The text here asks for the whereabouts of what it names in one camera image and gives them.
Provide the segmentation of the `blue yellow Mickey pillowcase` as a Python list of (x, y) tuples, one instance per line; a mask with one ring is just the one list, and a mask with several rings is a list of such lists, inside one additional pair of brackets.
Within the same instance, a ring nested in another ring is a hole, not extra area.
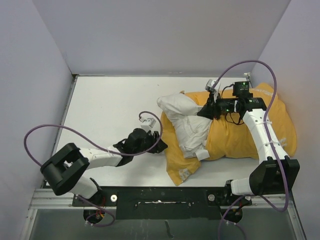
[[(183, 94), (201, 107), (204, 106), (209, 97), (206, 91)], [(230, 122), (231, 120), (237, 121), (238, 119), (238, 114), (232, 113), (228, 117), (211, 120), (212, 123), (205, 145), (205, 149), (209, 152), (209, 161), (218, 160), (222, 157), (234, 159), (258, 158), (255, 143), (246, 125), (235, 125)], [(162, 140), (168, 145), (168, 148), (165, 150), (166, 171), (173, 183), (179, 186), (198, 170), (201, 162), (196, 157), (184, 157), (178, 144), (175, 128), (163, 110), (161, 123)]]

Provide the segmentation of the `aluminium frame rail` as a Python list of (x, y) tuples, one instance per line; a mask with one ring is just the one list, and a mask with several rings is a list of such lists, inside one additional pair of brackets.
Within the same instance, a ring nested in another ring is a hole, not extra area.
[(242, 220), (220, 224), (204, 218), (182, 220), (117, 220), (107, 227), (85, 225), (83, 208), (73, 195), (55, 196), (37, 189), (32, 197), (22, 240), (305, 240), (293, 201), (286, 212), (274, 210), (259, 197), (243, 208)]

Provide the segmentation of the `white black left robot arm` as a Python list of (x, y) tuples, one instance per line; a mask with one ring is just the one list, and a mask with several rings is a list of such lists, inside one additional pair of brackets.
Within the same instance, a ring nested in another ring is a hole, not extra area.
[(159, 154), (167, 148), (158, 131), (136, 128), (107, 151), (79, 148), (68, 143), (40, 167), (40, 172), (57, 196), (66, 193), (81, 195), (88, 204), (95, 206), (102, 199), (101, 188), (93, 178), (83, 176), (86, 170), (121, 167), (130, 163), (138, 153)]

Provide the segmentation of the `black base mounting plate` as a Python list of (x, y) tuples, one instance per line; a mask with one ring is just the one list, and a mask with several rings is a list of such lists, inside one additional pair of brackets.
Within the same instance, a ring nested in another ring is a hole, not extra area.
[(117, 220), (219, 220), (224, 208), (250, 206), (249, 198), (238, 199), (231, 187), (138, 187), (103, 186), (91, 200), (106, 209), (115, 208)]

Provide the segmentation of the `white pillow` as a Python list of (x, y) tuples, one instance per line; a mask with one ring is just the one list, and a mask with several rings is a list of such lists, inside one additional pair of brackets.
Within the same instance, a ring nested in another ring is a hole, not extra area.
[(202, 107), (183, 93), (161, 96), (157, 105), (172, 123), (184, 158), (207, 160), (210, 154), (206, 143), (212, 121), (197, 115)]

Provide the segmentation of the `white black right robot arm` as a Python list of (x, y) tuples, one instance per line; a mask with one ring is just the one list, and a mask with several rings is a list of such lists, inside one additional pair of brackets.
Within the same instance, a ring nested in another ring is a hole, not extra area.
[(300, 164), (297, 159), (289, 157), (278, 141), (264, 100), (250, 92), (247, 81), (233, 83), (231, 98), (220, 95), (218, 80), (210, 79), (205, 89), (209, 96), (197, 115), (218, 120), (227, 114), (239, 114), (239, 121), (245, 123), (252, 136), (259, 159), (259, 165), (249, 177), (231, 180), (230, 187), (222, 192), (223, 200), (233, 205), (239, 201), (241, 195), (289, 193), (297, 178)]

